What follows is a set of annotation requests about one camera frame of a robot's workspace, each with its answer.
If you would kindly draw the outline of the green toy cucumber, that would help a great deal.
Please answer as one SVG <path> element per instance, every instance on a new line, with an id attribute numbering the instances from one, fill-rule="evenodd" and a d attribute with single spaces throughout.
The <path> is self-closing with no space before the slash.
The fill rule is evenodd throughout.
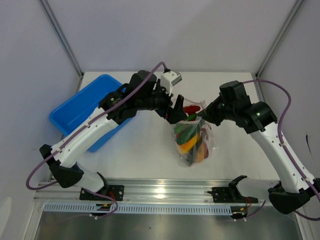
<path id="1" fill-rule="evenodd" d="M 191 140 L 201 130 L 204 120 L 190 121 L 189 124 L 177 123 L 173 128 L 175 142 L 183 145 Z"/>

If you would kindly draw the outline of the clear pink-dotted zip bag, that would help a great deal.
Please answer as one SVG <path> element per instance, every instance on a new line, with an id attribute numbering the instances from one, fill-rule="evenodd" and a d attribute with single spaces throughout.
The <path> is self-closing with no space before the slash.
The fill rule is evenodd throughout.
<path id="1" fill-rule="evenodd" d="M 204 110 L 206 102 L 183 101 L 187 119 L 173 125 L 172 138 L 182 164 L 191 167 L 206 160 L 216 149 L 211 124 L 198 114 Z"/>

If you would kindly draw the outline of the yellow toy mango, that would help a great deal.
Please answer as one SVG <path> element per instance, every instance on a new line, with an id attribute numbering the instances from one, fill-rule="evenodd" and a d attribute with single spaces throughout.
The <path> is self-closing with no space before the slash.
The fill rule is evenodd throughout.
<path id="1" fill-rule="evenodd" d="M 177 145 L 177 150 L 180 154 L 184 155 L 188 153 L 197 143 L 198 137 L 195 135 L 189 141 L 182 145 Z"/>

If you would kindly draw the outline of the toy steak slice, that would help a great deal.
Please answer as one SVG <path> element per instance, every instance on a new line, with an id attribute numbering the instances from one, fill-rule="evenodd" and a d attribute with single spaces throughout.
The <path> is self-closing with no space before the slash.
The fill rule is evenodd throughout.
<path id="1" fill-rule="evenodd" d="M 207 147 L 207 144 L 202 143 L 197 150 L 194 162 L 201 163 L 204 159 L 208 158 L 208 156 L 209 156 L 209 149 Z"/>

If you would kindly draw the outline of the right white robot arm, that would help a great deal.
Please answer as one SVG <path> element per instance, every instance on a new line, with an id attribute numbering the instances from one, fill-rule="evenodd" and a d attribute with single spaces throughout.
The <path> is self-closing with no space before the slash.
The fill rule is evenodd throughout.
<path id="1" fill-rule="evenodd" d="M 287 215 L 297 212 L 313 196 L 319 197 L 319 178 L 307 170 L 285 140 L 284 116 L 277 118 L 263 101 L 251 103 L 240 81 L 224 83 L 219 90 L 219 96 L 198 116 L 216 126 L 227 120 L 244 129 L 261 147 L 279 177 L 279 180 L 263 180 L 241 175 L 228 184 L 229 198 L 234 202 L 245 197 L 270 201 L 276 210 Z"/>

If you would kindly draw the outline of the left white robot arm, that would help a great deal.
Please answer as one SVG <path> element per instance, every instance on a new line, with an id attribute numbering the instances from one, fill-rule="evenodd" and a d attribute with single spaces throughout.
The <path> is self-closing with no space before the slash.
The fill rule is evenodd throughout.
<path id="1" fill-rule="evenodd" d="M 53 146 L 44 144 L 40 153 L 57 183 L 62 188 L 79 185 L 97 200 L 105 199 L 109 193 L 107 180 L 101 173 L 80 166 L 79 157 L 105 134 L 135 117 L 138 111 L 156 111 L 171 125 L 186 120 L 184 97 L 178 95 L 172 102 L 173 87 L 181 81 L 182 75 L 169 69 L 160 78 L 140 70 L 128 83 L 108 93 L 66 138 Z"/>

